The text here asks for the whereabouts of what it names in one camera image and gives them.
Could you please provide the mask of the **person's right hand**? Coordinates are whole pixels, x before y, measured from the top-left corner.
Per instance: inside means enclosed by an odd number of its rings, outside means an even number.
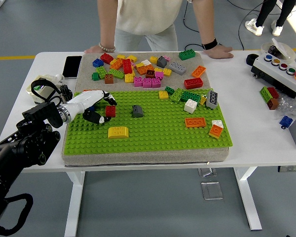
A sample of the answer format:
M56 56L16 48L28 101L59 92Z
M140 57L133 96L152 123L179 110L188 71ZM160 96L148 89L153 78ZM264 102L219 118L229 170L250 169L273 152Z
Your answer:
M84 53L86 53L86 54L89 54L89 53L101 53L101 52L103 52L103 51L98 45L92 46L89 49L86 49L84 51Z

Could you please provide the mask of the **person's left hand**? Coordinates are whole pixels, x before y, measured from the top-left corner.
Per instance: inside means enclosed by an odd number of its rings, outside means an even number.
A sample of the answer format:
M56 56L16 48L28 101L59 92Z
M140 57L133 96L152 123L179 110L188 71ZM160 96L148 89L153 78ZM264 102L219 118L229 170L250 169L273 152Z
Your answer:
M231 53L232 47L226 47L224 45L218 44L212 49L203 50L204 53L212 59L227 59L233 58L234 55Z

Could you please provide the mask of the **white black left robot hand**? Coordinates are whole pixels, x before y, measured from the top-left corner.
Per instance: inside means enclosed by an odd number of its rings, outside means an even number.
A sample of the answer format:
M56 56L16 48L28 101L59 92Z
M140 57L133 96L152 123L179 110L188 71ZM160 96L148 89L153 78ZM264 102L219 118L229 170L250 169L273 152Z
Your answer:
M82 92L69 102L62 105L65 115L63 122L71 122L77 114L82 114L82 117L86 121L95 124L103 124L110 121L111 117L104 117L99 113L90 110L90 107L94 106L102 99L107 101L110 105L117 105L116 100L109 92L103 90L90 90Z

